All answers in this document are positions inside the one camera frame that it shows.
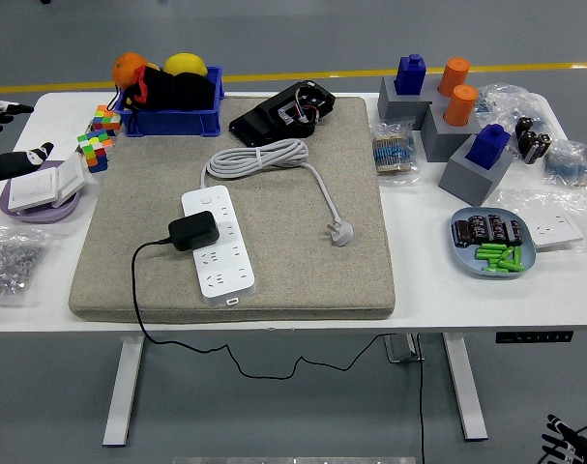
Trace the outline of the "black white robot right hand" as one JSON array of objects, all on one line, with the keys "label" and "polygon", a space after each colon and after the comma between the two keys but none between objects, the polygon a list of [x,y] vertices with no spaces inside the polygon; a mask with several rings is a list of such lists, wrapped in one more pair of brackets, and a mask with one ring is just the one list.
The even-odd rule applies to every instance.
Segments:
[{"label": "black white robot right hand", "polygon": [[543,457],[548,463],[587,463],[587,437],[574,430],[554,415],[547,416],[543,434]]}]

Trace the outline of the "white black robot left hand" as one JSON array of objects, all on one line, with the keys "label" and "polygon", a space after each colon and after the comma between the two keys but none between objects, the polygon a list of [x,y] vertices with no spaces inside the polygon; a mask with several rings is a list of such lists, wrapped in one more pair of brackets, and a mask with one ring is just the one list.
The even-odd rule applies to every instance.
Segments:
[{"label": "white black robot left hand", "polygon": [[[0,101],[0,132],[4,124],[9,124],[16,115],[30,114],[34,107],[13,101]],[[43,143],[40,147],[26,151],[0,154],[0,181],[36,172],[48,159],[54,144]]]}]

